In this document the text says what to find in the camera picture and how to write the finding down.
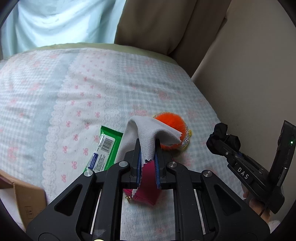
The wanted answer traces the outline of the person right hand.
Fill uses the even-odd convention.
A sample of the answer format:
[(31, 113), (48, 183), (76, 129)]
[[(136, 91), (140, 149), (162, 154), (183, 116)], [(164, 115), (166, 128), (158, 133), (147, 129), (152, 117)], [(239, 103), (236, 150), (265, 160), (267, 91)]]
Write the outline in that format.
[(263, 207), (254, 198), (249, 200), (250, 208), (255, 211), (266, 223), (270, 221), (270, 210)]

